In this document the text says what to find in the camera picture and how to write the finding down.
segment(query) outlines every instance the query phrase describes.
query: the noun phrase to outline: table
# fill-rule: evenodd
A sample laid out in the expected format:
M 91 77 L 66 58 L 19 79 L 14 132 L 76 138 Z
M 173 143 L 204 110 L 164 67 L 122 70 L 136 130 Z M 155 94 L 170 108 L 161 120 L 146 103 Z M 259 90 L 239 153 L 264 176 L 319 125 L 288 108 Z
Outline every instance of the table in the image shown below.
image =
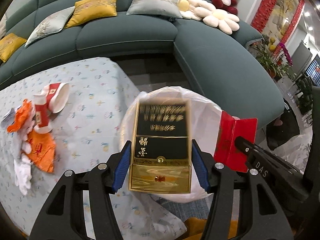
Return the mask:
M 0 116 L 23 99 L 32 100 L 49 83 L 69 82 L 70 97 L 65 108 L 51 115 L 56 142 L 54 174 L 32 166 L 32 191 L 23 196 L 14 184 L 12 134 L 0 131 L 0 201 L 15 225 L 30 234 L 36 217 L 49 193 L 65 170 L 89 171 L 119 152 L 118 130 L 128 108 L 139 94 L 122 69 L 108 58 L 71 62 L 27 77 L 0 91 Z M 148 194 L 131 193 L 124 183 L 111 196 L 124 239 L 168 240 L 186 231 L 181 220 L 153 201 Z M 84 193 L 88 236 L 94 238 L 90 224 L 90 201 Z

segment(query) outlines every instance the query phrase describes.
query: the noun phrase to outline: gold box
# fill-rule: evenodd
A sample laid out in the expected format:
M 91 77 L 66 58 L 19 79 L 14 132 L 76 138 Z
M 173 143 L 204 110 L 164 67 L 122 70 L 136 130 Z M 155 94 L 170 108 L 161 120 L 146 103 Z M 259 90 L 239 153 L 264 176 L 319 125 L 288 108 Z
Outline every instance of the gold box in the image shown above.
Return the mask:
M 140 100 L 133 128 L 129 189 L 182 194 L 191 187 L 190 102 Z

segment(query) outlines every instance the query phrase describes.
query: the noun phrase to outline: dark green sofa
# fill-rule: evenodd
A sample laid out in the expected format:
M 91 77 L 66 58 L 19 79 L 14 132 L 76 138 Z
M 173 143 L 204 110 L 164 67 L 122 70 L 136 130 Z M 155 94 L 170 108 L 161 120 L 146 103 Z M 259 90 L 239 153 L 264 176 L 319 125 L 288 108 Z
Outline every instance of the dark green sofa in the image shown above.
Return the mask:
M 25 39 L 52 13 L 79 0 L 31 0 L 7 19 L 7 34 Z M 267 72 L 246 50 L 260 34 L 245 22 L 232 36 L 201 22 L 126 15 L 132 0 L 117 0 L 117 17 L 64 29 L 29 47 L 21 46 L 0 66 L 0 90 L 67 62 L 90 57 L 173 53 L 192 89 L 231 115 L 257 117 L 258 127 L 284 109 L 282 96 Z

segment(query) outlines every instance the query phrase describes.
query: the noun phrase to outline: orange fabric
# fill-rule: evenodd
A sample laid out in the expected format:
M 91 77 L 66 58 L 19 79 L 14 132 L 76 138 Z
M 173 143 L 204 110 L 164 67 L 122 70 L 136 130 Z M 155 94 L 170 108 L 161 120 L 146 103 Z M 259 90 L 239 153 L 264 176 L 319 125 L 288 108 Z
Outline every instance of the orange fabric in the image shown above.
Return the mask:
M 198 218 L 189 218 L 185 222 L 187 231 L 177 238 L 177 240 L 200 240 L 202 232 L 204 230 L 205 224 L 207 223 L 206 219 Z M 230 223 L 228 239 L 233 238 L 237 234 L 238 221 L 232 220 Z
M 14 123 L 9 125 L 7 132 L 16 132 L 18 131 L 30 115 L 32 109 L 31 101 L 28 102 L 27 99 L 23 100 L 22 106 L 17 110 L 14 117 Z
M 50 133 L 39 134 L 32 130 L 28 133 L 28 143 L 31 153 L 27 156 L 33 163 L 45 172 L 53 172 L 54 150 L 56 144 Z

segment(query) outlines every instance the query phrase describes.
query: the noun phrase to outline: embroidered pillow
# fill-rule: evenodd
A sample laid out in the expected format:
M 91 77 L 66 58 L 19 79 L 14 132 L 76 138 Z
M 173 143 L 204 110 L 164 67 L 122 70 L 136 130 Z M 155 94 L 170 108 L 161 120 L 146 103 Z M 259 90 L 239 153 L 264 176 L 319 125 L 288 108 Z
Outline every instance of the embroidered pillow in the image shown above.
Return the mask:
M 8 34 L 0 40 L 0 59 L 6 62 L 11 55 L 27 40 L 13 33 Z
M 25 47 L 29 46 L 36 40 L 44 38 L 50 34 L 61 32 L 66 22 L 72 15 L 75 7 L 69 7 L 67 9 L 58 11 L 49 15 L 46 19 L 39 23 L 34 31 L 29 36 Z
M 0 21 L 0 39 L 5 35 L 5 23 L 7 21 L 6 15 L 4 15 Z
M 182 18 L 178 2 L 179 0 L 132 0 L 127 15 L 148 14 Z
M 78 26 L 93 19 L 117 16 L 117 0 L 81 0 L 75 3 L 75 11 L 65 28 Z

